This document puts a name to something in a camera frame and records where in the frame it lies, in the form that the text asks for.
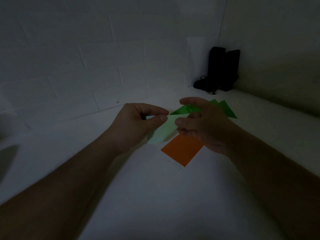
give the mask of white wall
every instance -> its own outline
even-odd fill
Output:
[[[236,88],[320,116],[320,0],[227,0],[219,46],[241,50]]]
[[[0,133],[191,85],[225,1],[0,0]]]

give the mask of finger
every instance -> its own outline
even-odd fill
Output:
[[[201,112],[192,112],[192,113],[190,113],[189,115],[188,115],[188,117],[187,118],[190,118],[190,119],[196,119],[196,118],[200,118],[201,117],[201,115],[202,115],[202,113]]]
[[[137,103],[132,105],[137,109],[138,113],[143,116],[169,114],[168,110],[151,104]]]
[[[198,130],[199,129],[199,118],[178,118],[174,122],[176,126],[182,129]]]
[[[159,114],[155,117],[152,117],[148,120],[142,121],[144,126],[146,126],[147,132],[154,131],[161,125],[163,125],[168,120],[168,117],[164,114]]]
[[[206,106],[209,103],[208,100],[201,98],[201,97],[185,97],[180,99],[181,104],[188,104],[188,105],[195,105],[200,109]]]
[[[179,134],[181,134],[183,136],[192,136],[192,137],[195,137],[195,138],[198,137],[198,132],[196,130],[193,130],[193,129],[180,130]]]

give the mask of black object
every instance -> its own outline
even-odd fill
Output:
[[[225,48],[213,47],[209,53],[208,75],[200,77],[193,87],[213,94],[218,89],[231,90],[233,83],[239,78],[239,59],[239,49],[226,52]]]

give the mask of hand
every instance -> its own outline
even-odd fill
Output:
[[[150,104],[125,104],[101,137],[112,141],[118,153],[123,154],[166,122],[168,114],[166,109]],[[146,120],[146,116],[155,117]]]
[[[230,155],[235,136],[242,129],[234,124],[215,104],[200,97],[185,97],[181,104],[195,105],[201,112],[191,113],[187,118],[178,118],[175,124],[184,136],[193,136],[204,145],[226,156]]]

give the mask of orange paper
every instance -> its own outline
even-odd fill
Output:
[[[203,143],[198,139],[179,134],[165,145],[161,151],[182,166],[186,167],[202,147]]]

